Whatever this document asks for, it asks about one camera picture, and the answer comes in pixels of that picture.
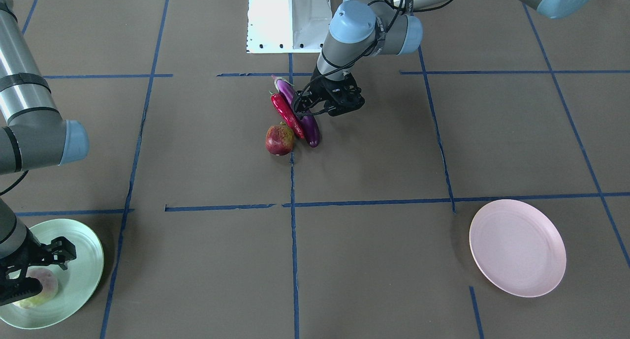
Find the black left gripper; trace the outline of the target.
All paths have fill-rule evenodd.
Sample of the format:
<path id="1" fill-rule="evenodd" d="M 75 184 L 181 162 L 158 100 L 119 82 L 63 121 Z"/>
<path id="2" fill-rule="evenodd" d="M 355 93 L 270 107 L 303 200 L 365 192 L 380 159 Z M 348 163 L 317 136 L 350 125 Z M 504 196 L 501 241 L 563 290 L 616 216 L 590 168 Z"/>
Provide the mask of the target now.
<path id="1" fill-rule="evenodd" d="M 357 83 L 351 74 L 345 74 L 340 81 L 328 77 L 317 79 L 321 74 L 313 73 L 308 90 L 299 90 L 292 99 L 292 109 L 297 116 L 304 116 L 318 103 L 324 103 L 327 111 L 357 110 Z"/>

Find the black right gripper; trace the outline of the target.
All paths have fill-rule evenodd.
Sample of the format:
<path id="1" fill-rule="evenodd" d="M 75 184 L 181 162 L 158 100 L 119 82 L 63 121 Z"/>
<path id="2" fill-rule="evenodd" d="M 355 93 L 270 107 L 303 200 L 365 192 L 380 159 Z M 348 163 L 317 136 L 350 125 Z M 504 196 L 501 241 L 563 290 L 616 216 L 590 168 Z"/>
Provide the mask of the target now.
<path id="1" fill-rule="evenodd" d="M 47 246 L 27 231 L 23 244 L 1 261 L 0 306 L 10 305 L 42 292 L 41 282 L 26 275 L 30 266 L 50 260 Z"/>

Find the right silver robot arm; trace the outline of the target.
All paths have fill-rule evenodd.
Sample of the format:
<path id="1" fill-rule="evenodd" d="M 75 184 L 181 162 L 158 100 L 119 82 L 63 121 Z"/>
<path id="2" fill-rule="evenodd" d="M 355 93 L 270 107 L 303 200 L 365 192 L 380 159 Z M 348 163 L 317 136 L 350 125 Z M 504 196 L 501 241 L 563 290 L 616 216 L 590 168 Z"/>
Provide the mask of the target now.
<path id="1" fill-rule="evenodd" d="M 65 120 L 49 83 L 41 75 L 13 12 L 13 0 L 0 0 L 0 105 L 6 124 L 0 133 L 0 172 L 25 173 L 85 159 L 90 143 L 84 126 Z M 67 270 L 76 247 L 67 238 L 41 243 L 14 211 L 1 203 L 1 305 L 40 294 L 31 266 Z"/>

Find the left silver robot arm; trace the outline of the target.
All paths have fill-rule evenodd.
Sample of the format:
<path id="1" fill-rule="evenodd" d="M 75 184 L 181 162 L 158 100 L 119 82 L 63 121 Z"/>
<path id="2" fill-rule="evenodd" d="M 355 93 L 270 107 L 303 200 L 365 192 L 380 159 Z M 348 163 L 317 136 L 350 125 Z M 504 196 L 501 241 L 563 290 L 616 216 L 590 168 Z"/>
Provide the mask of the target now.
<path id="1" fill-rule="evenodd" d="M 446 7 L 453 0 L 343 0 L 328 25 L 310 81 L 293 99 L 298 117 L 338 116 L 361 108 L 365 100 L 351 71 L 364 57 L 405 55 L 418 50 L 423 25 L 418 14 Z M 519 0 L 550 19 L 578 11 L 589 0 Z"/>

